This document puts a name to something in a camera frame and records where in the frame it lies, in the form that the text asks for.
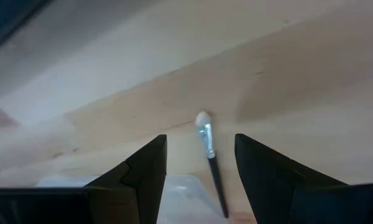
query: light wood grain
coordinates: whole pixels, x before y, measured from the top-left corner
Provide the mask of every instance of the light wood grain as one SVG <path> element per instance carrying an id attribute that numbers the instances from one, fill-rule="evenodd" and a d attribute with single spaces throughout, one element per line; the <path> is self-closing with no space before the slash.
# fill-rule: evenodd
<path id="1" fill-rule="evenodd" d="M 234 134 L 350 184 L 373 182 L 373 1 L 352 3 L 199 61 L 65 115 L 77 154 L 40 156 L 0 171 L 0 185 L 50 174 L 97 175 L 157 134 L 168 173 L 194 174 L 216 198 L 193 120 L 213 115 L 232 222 L 251 221 Z"/>

